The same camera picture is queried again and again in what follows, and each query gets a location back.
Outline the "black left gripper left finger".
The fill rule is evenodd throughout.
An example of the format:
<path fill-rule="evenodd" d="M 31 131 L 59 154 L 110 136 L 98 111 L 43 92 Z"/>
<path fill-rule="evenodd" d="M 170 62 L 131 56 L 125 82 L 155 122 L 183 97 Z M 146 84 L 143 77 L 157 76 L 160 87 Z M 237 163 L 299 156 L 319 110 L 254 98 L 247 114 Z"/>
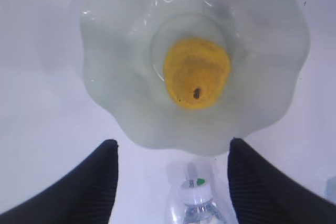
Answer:
<path fill-rule="evenodd" d="M 119 177 L 118 143 L 102 142 L 62 179 L 1 214 L 1 223 L 108 223 Z"/>

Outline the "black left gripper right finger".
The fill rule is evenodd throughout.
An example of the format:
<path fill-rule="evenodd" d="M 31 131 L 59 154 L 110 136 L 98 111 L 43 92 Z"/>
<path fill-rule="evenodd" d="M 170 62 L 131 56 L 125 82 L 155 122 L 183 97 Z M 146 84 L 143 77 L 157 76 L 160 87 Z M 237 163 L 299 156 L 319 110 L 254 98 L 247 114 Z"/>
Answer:
<path fill-rule="evenodd" d="M 239 223 L 335 223 L 335 205 L 282 173 L 240 138 L 230 142 L 227 176 Z"/>

